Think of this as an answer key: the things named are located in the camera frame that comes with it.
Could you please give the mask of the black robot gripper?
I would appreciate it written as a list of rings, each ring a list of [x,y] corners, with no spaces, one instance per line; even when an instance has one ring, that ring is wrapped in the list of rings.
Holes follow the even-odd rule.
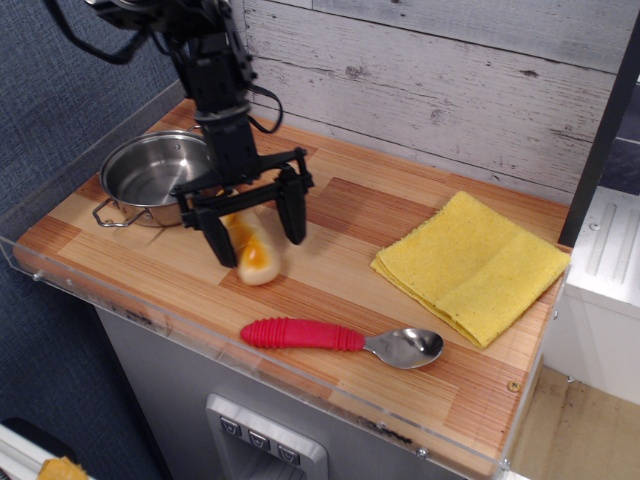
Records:
[[[251,129],[251,118],[244,112],[228,116],[198,112],[195,121],[212,155],[211,167],[197,179],[171,190],[171,195],[178,201],[182,223],[201,230],[219,263],[235,268],[236,254],[219,217],[274,200],[287,238],[294,245],[301,244],[307,233],[306,194],[313,186],[312,175],[305,162],[306,150],[297,147],[291,151],[260,155]],[[234,198],[225,195],[211,200],[197,197],[209,188],[231,190],[239,185],[249,185],[270,170],[279,172],[270,185]]]

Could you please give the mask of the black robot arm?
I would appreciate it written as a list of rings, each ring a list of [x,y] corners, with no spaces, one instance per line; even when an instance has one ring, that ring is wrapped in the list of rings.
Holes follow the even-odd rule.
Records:
[[[219,262],[237,265],[224,216],[268,201],[277,205],[287,238],[306,236],[305,196],[313,185],[306,152],[261,155],[248,93],[259,92],[252,57],[239,39],[227,1],[92,1],[104,21],[164,42],[209,150],[209,170],[174,187],[182,223],[201,231]]]

